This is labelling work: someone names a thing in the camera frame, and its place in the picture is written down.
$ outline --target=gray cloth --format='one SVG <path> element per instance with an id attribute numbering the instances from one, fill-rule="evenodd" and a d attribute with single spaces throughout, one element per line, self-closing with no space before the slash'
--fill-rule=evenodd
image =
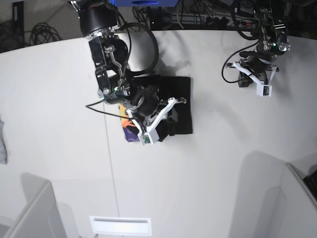
<path id="1" fill-rule="evenodd" d="M 0 164 L 6 164 L 6 149 L 3 141 L 3 122 L 0 120 Z"/>

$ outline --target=white panel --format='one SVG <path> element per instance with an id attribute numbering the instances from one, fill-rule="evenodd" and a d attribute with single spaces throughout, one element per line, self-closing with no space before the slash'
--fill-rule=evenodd
<path id="1" fill-rule="evenodd" d="M 90 217 L 96 234 L 120 236 L 151 236 L 151 220 L 149 218 L 107 218 Z"/>

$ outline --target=blue base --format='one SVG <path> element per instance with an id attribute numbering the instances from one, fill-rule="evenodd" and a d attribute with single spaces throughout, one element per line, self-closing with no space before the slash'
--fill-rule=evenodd
<path id="1" fill-rule="evenodd" d="M 117 6 L 171 6 L 174 7 L 178 0 L 115 0 Z"/>

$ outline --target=black cloth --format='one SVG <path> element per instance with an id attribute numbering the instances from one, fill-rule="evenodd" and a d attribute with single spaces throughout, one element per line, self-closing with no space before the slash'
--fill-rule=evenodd
<path id="1" fill-rule="evenodd" d="M 189 77 L 169 77 L 152 75 L 146 77 L 134 78 L 137 84 L 147 87 L 149 85 L 158 85 L 157 93 L 160 100 L 167 100 L 170 97 L 184 97 L 187 103 L 176 104 L 173 108 L 178 113 L 177 123 L 167 123 L 162 120 L 157 126 L 159 141 L 163 141 L 168 135 L 192 134 L 193 124 L 191 115 L 191 78 Z"/>

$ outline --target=white tabletop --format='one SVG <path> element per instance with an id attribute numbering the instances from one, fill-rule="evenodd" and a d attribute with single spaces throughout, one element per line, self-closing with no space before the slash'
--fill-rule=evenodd
<path id="1" fill-rule="evenodd" d="M 220 74 L 226 58 L 252 42 L 224 31 L 155 34 L 157 72 L 193 78 L 194 134 L 154 146 L 126 142 L 118 118 L 106 116 L 105 124 L 103 115 L 85 109 L 98 100 L 86 40 L 0 55 L 0 116 L 9 151 L 9 164 L 0 166 L 1 195 L 9 200 L 3 181 L 18 182 L 21 173 L 50 179 L 82 237 L 92 236 L 89 215 L 149 217 L 155 238 L 253 237 L 285 162 L 317 152 L 317 42 L 290 38 L 292 51 L 278 59 L 272 98 L 261 98 L 254 86 L 227 84 Z M 151 51 L 145 34 L 133 34 L 132 68 L 144 68 Z M 234 69 L 225 74 L 238 77 Z M 105 110 L 118 113 L 117 106 Z M 14 217 L 18 208 L 4 211 Z"/>

